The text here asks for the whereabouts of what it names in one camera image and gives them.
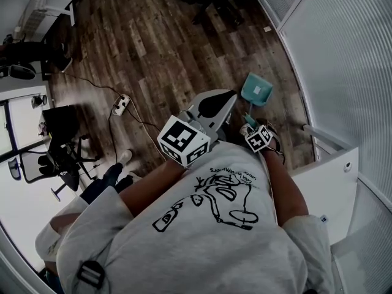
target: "black window frame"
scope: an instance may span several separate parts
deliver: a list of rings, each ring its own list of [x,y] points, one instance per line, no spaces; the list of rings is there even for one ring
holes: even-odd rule
[[[38,141],[37,143],[33,143],[31,145],[28,145],[26,147],[18,148],[17,141],[15,139],[15,134],[13,132],[13,127],[12,127],[12,120],[11,120],[11,114],[10,114],[10,108],[9,108],[9,100],[0,101],[0,107],[4,107],[4,113],[6,114],[6,126],[7,126],[7,131],[8,131],[8,135],[10,138],[11,147],[12,147],[11,151],[8,151],[7,153],[0,155],[0,163],[7,161],[15,156],[18,156],[19,154],[24,153],[30,149],[42,146],[45,143],[42,140],[42,141]]]

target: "wooden floor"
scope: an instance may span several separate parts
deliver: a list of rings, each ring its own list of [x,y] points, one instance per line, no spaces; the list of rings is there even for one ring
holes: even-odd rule
[[[67,73],[90,79],[97,86],[112,86],[131,96],[144,121],[163,127],[197,93],[216,88],[240,92],[249,72],[274,85],[264,108],[253,115],[268,118],[279,131],[289,170],[314,161],[311,139],[301,126],[307,123],[298,85],[284,49],[256,0],[235,1],[245,18],[231,27],[209,7],[202,24],[192,25],[198,6],[180,0],[76,0],[76,27],[59,18],[48,43],[68,44],[74,58]],[[108,116],[116,94],[97,89],[67,75],[50,80],[55,106],[75,104],[81,130],[88,132],[96,150],[104,155],[105,169],[115,161]],[[239,129],[249,105],[238,99],[232,126]],[[131,112],[135,109],[130,104]],[[145,175],[162,163],[142,125],[128,113],[112,116],[116,149],[134,152],[133,169]],[[158,132],[148,127],[153,138]]]

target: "cartoon drawing on shirt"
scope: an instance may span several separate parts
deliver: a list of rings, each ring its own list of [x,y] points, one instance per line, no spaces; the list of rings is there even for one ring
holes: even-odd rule
[[[166,214],[153,223],[153,227],[158,232],[166,230],[179,215],[178,210],[183,206],[183,202],[188,199],[196,207],[209,203],[212,214],[218,223],[232,225],[243,230],[252,230],[253,226],[250,224],[257,223],[258,216],[246,209],[247,198],[253,188],[251,183],[245,183],[234,173],[229,175],[214,174],[206,179],[197,178],[197,181],[196,194],[176,202]],[[226,210],[227,202],[232,202],[236,207],[228,213],[222,213],[219,207],[225,205],[224,210]]]

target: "white t-shirt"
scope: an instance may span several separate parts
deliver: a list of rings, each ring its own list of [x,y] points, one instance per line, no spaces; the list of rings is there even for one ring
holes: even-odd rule
[[[80,197],[75,197],[56,216],[65,214],[82,213],[88,204]],[[46,262],[56,262],[57,251],[72,224],[56,232],[48,223],[36,238],[36,251],[42,260]]]
[[[266,171],[245,149],[221,143],[135,219],[108,187],[58,252],[64,291],[84,261],[105,270],[99,293],[333,293],[325,225],[314,216],[277,226]]]

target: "person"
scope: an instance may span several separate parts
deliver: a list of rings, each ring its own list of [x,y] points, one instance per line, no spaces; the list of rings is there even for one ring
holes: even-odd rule
[[[325,224],[262,157],[221,141],[188,170],[168,160],[106,188],[59,249],[65,292],[334,293]]]
[[[42,42],[10,43],[0,46],[0,58],[7,64],[50,61],[64,73],[72,63],[72,58],[64,56],[64,47],[54,50]]]
[[[64,209],[62,209],[51,221],[43,228],[36,238],[36,251],[44,261],[47,269],[46,277],[49,286],[58,294],[62,294],[61,284],[58,278],[56,267],[56,255],[61,243],[71,225],[80,214],[90,205],[108,186],[114,187],[117,193],[127,188],[138,179],[133,172],[117,182],[124,166],[131,160],[132,152],[124,151],[119,162],[112,165],[104,174],[102,179],[94,180],[85,191],[75,197]]]

